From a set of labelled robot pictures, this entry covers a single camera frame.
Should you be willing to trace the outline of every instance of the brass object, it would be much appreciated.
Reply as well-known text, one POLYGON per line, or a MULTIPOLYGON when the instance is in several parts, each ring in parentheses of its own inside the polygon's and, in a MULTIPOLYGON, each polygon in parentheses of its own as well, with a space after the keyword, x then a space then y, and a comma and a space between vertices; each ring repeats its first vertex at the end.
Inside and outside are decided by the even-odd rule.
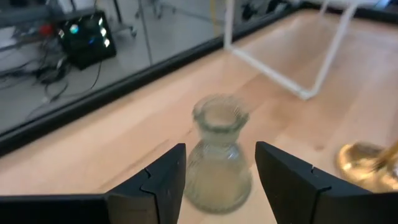
POLYGON ((336 158, 343 178, 375 193, 398 190, 398 141, 390 148, 357 142, 343 146, 336 158))

